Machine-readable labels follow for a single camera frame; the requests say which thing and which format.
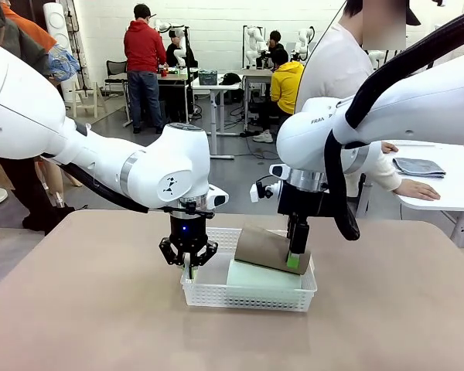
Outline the person's right hand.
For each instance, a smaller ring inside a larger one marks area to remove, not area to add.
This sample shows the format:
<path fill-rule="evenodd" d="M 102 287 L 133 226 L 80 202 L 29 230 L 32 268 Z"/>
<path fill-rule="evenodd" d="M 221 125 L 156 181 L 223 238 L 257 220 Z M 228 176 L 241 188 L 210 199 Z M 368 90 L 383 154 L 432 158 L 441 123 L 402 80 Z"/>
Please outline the person's right hand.
<path fill-rule="evenodd" d="M 428 184 L 417 182 L 411 179 L 403 179 L 401 184 L 393 190 L 399 196 L 427 201 L 439 200 L 441 196 Z"/>

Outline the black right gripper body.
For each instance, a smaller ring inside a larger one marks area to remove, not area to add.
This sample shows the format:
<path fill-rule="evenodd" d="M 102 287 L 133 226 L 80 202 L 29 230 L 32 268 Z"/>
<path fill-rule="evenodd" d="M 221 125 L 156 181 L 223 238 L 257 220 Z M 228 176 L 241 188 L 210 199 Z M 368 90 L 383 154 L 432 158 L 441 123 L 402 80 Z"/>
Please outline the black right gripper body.
<path fill-rule="evenodd" d="M 334 217 L 329 193 L 303 191 L 285 181 L 281 182 L 277 212 L 284 216 Z"/>

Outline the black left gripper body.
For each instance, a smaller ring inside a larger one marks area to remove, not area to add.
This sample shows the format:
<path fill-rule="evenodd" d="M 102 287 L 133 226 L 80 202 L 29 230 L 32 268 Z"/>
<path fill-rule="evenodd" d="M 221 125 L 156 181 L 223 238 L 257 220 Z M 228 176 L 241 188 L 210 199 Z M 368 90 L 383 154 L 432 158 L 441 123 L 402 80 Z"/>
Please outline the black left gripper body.
<path fill-rule="evenodd" d="M 179 252 L 199 252 L 206 246 L 208 237 L 205 216 L 189 215 L 181 211 L 172 211 L 169 215 L 169 240 Z"/>

